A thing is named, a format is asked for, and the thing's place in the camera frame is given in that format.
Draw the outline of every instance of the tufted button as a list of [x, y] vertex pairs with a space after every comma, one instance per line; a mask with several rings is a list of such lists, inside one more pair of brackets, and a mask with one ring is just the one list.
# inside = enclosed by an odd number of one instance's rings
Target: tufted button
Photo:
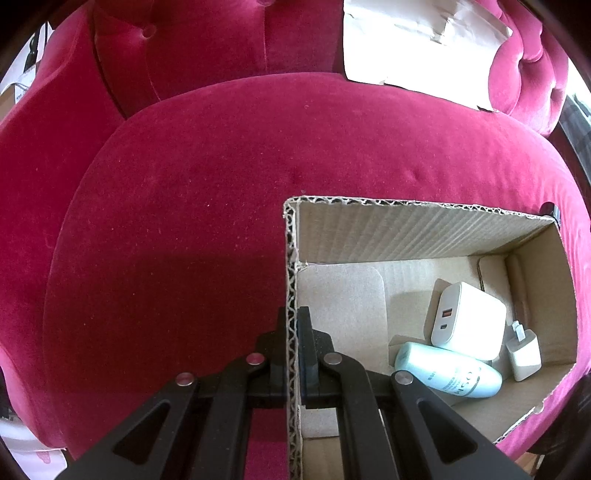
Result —
[[144, 38], [150, 38], [155, 33], [156, 33], [156, 25], [154, 25], [154, 24], [148, 24], [142, 30], [142, 35], [144, 36]]

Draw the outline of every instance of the white paper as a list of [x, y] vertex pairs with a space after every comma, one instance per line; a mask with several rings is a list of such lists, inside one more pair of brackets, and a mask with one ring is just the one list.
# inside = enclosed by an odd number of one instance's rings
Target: white paper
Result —
[[492, 110], [488, 76], [512, 34], [472, 0], [345, 0], [349, 80], [396, 85]]

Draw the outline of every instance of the cardboard box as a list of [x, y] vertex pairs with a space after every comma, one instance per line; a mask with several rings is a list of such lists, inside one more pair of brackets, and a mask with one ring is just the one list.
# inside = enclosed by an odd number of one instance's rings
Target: cardboard box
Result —
[[15, 105], [15, 85], [9, 85], [6, 90], [0, 95], [0, 122], [8, 115], [10, 109]]
[[[576, 300], [554, 219], [478, 205], [345, 197], [295, 197], [285, 203], [284, 216], [292, 478], [301, 478], [303, 448], [305, 471], [326, 477], [335, 471], [330, 463], [340, 462], [338, 439], [302, 439], [295, 323], [300, 306], [310, 308], [314, 328], [333, 336], [336, 350], [359, 355], [367, 369], [390, 373], [388, 364], [400, 344], [429, 343], [439, 296], [447, 285], [462, 280], [480, 287], [479, 258], [485, 291], [507, 305], [510, 324], [512, 285], [505, 258], [515, 254], [542, 368], [515, 382], [503, 347], [493, 363], [504, 377], [496, 396], [441, 397], [498, 442], [534, 410], [539, 413], [544, 399], [574, 366]], [[371, 345], [374, 351], [368, 353]]]

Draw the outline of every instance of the power adapter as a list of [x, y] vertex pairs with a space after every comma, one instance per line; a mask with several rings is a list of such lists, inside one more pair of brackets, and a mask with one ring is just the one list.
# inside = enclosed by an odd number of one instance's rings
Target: power adapter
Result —
[[441, 294], [431, 343], [478, 360], [494, 360], [501, 351], [506, 313], [499, 299], [468, 283], [454, 283]]

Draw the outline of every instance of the velvet upholstery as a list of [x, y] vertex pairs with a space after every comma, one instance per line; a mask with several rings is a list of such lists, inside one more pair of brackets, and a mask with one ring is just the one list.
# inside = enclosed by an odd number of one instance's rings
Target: velvet upholstery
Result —
[[[566, 54], [518, 0], [477, 1], [514, 31], [491, 68], [493, 107], [548, 135], [564, 103]], [[225, 80], [343, 73], [342, 19], [342, 0], [98, 0], [96, 49], [132, 115]]]
[[89, 7], [52, 35], [33, 85], [0, 124], [0, 365], [18, 415], [55, 447], [65, 439], [43, 358], [47, 277], [80, 179], [123, 121], [92, 53]]
[[[589, 217], [543, 137], [502, 113], [339, 74], [238, 79], [127, 120], [72, 200], [48, 281], [44, 338], [74, 454], [177, 372], [214, 372], [273, 328], [285, 298], [282, 203], [303, 193], [530, 213], [555, 202], [580, 334], [589, 338]], [[518, 455], [542, 433], [589, 357], [581, 341], [578, 366], [544, 415], [501, 444], [505, 451]]]

